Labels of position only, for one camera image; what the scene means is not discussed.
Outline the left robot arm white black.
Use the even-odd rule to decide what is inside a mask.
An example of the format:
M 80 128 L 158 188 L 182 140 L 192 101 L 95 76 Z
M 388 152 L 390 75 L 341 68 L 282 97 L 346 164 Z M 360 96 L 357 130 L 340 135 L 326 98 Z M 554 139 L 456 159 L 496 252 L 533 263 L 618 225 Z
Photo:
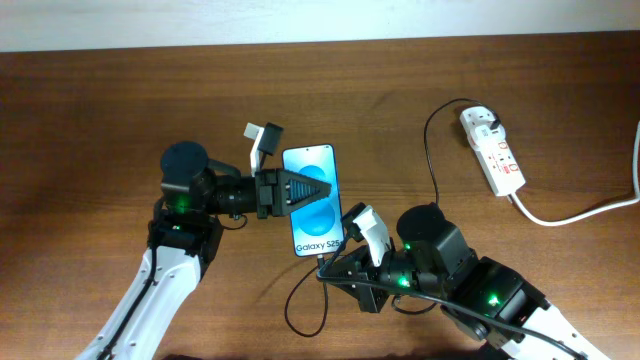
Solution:
M 285 169 L 244 176 L 198 143 L 170 146 L 160 161 L 162 197 L 148 224 L 147 249 L 124 297 L 82 359 L 150 359 L 176 312 L 215 259 L 219 218 L 283 217 L 327 198 L 330 184 Z

